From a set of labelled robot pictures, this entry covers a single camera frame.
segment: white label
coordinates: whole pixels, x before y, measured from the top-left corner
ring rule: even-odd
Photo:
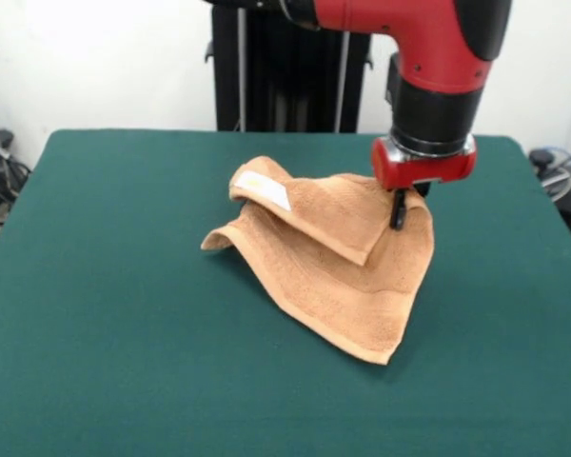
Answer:
[[[237,178],[235,186],[254,192],[286,211],[292,211],[289,199],[287,198],[286,187],[263,174],[257,173],[256,171],[246,170],[241,173],[239,178]]]

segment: towel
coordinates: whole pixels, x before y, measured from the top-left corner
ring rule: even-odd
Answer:
[[[285,313],[337,348],[386,365],[433,255],[424,199],[407,193],[404,229],[395,231],[393,192],[374,178],[293,178],[264,156],[235,172],[229,197],[245,201],[239,217],[201,248],[234,246]]]

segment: green tablecloth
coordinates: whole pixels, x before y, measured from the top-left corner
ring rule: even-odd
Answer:
[[[571,237],[514,142],[480,138],[473,177],[433,189],[386,368],[199,250],[244,161],[369,174],[371,140],[53,135],[0,237],[0,456],[571,455]]]

